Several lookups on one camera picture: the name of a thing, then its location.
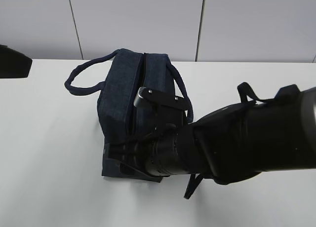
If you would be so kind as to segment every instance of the bag handle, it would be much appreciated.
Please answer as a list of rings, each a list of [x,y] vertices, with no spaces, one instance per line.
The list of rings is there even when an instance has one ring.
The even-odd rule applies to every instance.
[[[193,122],[193,108],[192,108],[192,103],[191,100],[188,97],[186,87],[184,85],[184,82],[180,76],[180,73],[178,70],[171,64],[170,59],[167,57],[167,68],[169,69],[172,77],[176,81],[183,97],[188,101],[189,103],[189,109],[188,109],[188,115],[187,115],[187,121],[188,123]]]
[[[92,87],[87,87],[87,88],[82,88],[82,87],[75,87],[72,86],[71,83],[74,81],[75,77],[78,76],[83,70],[87,69],[88,67],[92,66],[93,64],[96,63],[103,63],[105,61],[110,60],[113,58],[117,53],[119,52],[118,50],[115,50],[113,53],[104,56],[102,58],[96,58],[92,59],[91,61],[88,61],[82,65],[77,66],[69,75],[69,78],[65,82],[65,88],[69,90],[69,92],[73,95],[90,95],[98,90],[102,90],[105,86],[105,81],[99,82],[95,86]]]

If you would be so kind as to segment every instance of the bag strap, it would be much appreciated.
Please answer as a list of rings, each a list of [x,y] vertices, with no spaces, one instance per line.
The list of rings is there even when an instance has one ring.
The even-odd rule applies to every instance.
[[[167,68],[170,71],[172,77],[176,81],[183,97],[188,101],[189,103],[189,109],[188,109],[188,115],[187,115],[187,121],[188,123],[193,122],[193,108],[192,108],[192,103],[191,100],[188,97],[186,87],[184,85],[184,82],[180,76],[180,73],[178,70],[171,64],[170,59],[167,57]]]
[[[203,180],[202,174],[199,174],[197,177],[196,177],[196,174],[190,175],[190,180],[189,180],[186,192],[184,193],[185,199],[189,199],[192,196],[192,194],[197,189],[198,185],[200,184],[202,180]]]
[[[98,90],[102,90],[105,86],[105,81],[99,82],[98,84],[96,84],[95,86],[92,87],[87,87],[87,88],[82,88],[82,87],[75,87],[72,86],[71,83],[74,81],[75,77],[78,76],[82,71],[84,71],[85,69],[87,69],[88,67],[92,66],[93,64],[96,63],[103,63],[105,61],[110,60],[111,58],[113,58],[115,55],[117,55],[117,53],[119,52],[118,50],[115,50],[113,53],[104,56],[102,58],[96,58],[96,59],[92,59],[91,61],[88,61],[82,65],[77,66],[69,75],[69,78],[66,80],[65,82],[65,88],[67,90],[69,90],[69,92],[73,95],[90,95]]]

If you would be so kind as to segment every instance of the zipper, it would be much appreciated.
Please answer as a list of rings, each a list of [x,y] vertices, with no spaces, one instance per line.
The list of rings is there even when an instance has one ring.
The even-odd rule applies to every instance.
[[[128,121],[128,126],[127,126],[127,133],[129,135],[134,135],[135,130],[136,130],[136,119],[137,119],[137,108],[134,107],[134,99],[136,96],[136,93],[138,89],[143,86],[144,81],[145,81],[145,75],[146,75],[146,67],[147,67],[147,53],[144,53],[140,59],[140,63],[137,68],[137,73],[136,73],[136,80],[137,83],[134,83],[134,88],[132,91],[132,97],[131,101],[129,104],[129,118],[127,119]]]

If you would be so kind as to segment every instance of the black object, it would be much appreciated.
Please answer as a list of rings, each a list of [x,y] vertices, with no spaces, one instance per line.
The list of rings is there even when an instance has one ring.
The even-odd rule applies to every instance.
[[[24,54],[0,44],[0,78],[28,77],[32,60]]]
[[[134,104],[156,111],[157,128],[111,144],[109,158],[150,177],[191,174],[186,199],[202,179],[227,185],[265,171],[316,168],[316,87],[286,86],[268,100],[246,82],[237,88],[241,103],[191,124],[185,100],[140,88]]]

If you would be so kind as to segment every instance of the denim bag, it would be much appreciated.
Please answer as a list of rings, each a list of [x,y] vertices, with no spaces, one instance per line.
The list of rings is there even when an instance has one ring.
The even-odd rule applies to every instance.
[[[113,57],[114,60],[105,81],[89,88],[71,86],[72,81],[83,70]],[[79,65],[71,72],[65,82],[65,87],[71,94],[82,96],[101,91],[97,111],[104,134],[102,176],[161,181],[161,177],[146,176],[135,170],[129,170],[117,160],[108,159],[107,145],[121,143],[129,136],[152,131],[155,128],[155,114],[152,111],[134,107],[136,93],[139,87],[143,86],[174,95],[174,81],[190,104],[187,116],[187,122],[190,123],[193,121],[192,104],[179,72],[166,54],[142,54],[118,49],[105,57]]]

